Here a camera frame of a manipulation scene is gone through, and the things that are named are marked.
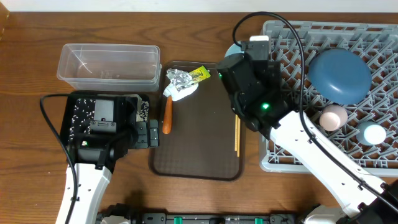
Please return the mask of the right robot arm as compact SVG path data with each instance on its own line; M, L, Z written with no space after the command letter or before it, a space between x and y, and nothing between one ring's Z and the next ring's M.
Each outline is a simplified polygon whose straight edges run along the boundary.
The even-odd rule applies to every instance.
M352 161L323 135L281 90L278 62L266 40L238 43L241 52L216 69L236 116L246 126L288 150L334 196L338 207L313 207L300 223L396 223L397 184L387 184Z

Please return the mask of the small light blue bowl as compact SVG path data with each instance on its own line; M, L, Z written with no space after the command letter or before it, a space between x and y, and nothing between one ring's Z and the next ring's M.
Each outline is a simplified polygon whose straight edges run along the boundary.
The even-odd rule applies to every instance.
M229 49L226 51L225 53L225 57L230 56L232 54L240 54L243 53L243 51L241 50L241 48L239 46L237 46L236 44L233 44L229 47Z

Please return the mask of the large blue bowl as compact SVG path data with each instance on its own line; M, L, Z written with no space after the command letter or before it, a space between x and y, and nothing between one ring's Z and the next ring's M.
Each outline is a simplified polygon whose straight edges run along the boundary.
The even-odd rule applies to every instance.
M372 80L366 63L346 49L320 53L310 62L307 77L322 96L341 105L363 101Z

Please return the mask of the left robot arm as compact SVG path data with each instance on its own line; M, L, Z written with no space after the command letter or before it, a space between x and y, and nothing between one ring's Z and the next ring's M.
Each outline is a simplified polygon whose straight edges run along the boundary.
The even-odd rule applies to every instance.
M57 131L40 99L40 110L68 163L57 223L142 223L130 206L117 203L100 211L117 160L130 150L159 146L159 122L149 119L144 94L115 95L75 91L67 99Z

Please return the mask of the white rice grains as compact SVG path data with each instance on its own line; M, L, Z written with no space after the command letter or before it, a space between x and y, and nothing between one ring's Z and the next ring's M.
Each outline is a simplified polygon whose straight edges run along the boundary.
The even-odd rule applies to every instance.
M95 100L79 98L73 109L71 127L69 128L68 142L72 142L78 133L90 134L90 121L94 120ZM142 100L141 110L136 113L136 121L147 121L149 114L149 102Z

